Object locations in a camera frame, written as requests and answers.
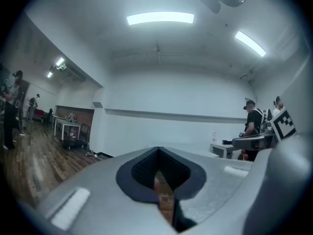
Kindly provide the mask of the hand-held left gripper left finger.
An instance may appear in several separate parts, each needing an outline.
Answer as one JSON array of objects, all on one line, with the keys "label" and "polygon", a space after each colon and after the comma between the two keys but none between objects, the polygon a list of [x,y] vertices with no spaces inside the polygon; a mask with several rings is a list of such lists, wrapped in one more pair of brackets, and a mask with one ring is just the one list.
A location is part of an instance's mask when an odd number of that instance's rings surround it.
[{"label": "hand-held left gripper left finger", "polygon": [[133,151],[89,165],[52,190],[38,205],[49,235],[175,235],[157,204],[134,201],[116,182],[118,169],[147,152]]}]

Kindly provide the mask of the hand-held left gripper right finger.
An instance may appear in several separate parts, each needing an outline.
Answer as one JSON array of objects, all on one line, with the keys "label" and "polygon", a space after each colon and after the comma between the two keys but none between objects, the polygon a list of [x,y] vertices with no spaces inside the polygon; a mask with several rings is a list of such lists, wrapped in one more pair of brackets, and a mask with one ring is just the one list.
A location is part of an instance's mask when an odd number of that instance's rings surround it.
[{"label": "hand-held left gripper right finger", "polygon": [[158,165],[173,191],[172,224],[159,233],[195,229],[221,209],[243,183],[250,162],[200,156],[169,147],[158,149]]}]

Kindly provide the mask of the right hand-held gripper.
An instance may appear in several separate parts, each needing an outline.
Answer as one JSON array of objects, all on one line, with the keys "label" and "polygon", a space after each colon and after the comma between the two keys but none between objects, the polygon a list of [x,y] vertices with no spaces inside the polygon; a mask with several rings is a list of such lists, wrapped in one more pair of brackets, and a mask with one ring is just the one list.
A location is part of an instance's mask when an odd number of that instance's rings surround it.
[{"label": "right hand-held gripper", "polygon": [[274,148],[279,142],[292,136],[295,132],[295,126],[287,110],[282,110],[274,117],[270,109],[265,109],[263,110],[257,141],[254,137],[241,137],[233,139],[232,145],[243,150]]}]

